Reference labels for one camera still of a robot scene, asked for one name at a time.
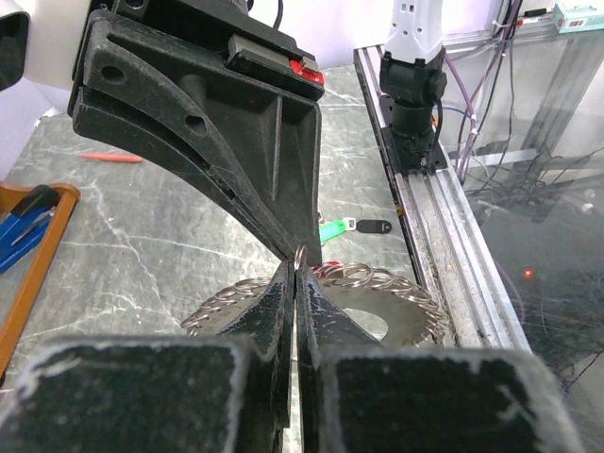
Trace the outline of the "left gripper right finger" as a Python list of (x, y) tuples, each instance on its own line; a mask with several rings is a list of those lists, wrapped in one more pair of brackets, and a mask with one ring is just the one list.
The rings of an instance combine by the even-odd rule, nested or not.
[(543, 362), (501, 348), (389, 348), (296, 275), (307, 452), (580, 452)]

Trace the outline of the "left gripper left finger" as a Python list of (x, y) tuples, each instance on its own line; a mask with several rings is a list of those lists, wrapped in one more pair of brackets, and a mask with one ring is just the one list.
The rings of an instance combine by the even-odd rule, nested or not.
[(5, 452), (278, 452), (290, 425), (294, 266), (199, 336), (62, 336), (1, 412)]

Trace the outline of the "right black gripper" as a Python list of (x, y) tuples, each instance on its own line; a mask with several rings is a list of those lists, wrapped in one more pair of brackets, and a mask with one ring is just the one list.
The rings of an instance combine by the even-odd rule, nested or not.
[(228, 212), (280, 260), (318, 229), (324, 78), (246, 1), (107, 1), (82, 36), (74, 132), (149, 160)]

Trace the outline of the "metal disc with keyrings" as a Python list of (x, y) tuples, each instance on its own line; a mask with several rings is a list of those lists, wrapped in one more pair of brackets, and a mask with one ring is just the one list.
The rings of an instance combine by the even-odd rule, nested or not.
[[(201, 302), (180, 326), (190, 336), (225, 327), (265, 293), (270, 280), (249, 277), (226, 286)], [(428, 291), (408, 278), (383, 267), (349, 262), (317, 280), (335, 306), (383, 345), (442, 343), (445, 315)]]

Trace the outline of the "red key tag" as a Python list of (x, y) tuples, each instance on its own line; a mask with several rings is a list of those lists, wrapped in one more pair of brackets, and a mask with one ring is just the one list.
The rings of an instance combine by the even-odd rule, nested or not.
[(330, 272), (338, 272), (342, 267), (342, 264), (337, 260), (330, 260), (323, 262), (317, 266), (312, 267), (312, 271), (317, 278), (325, 278)]

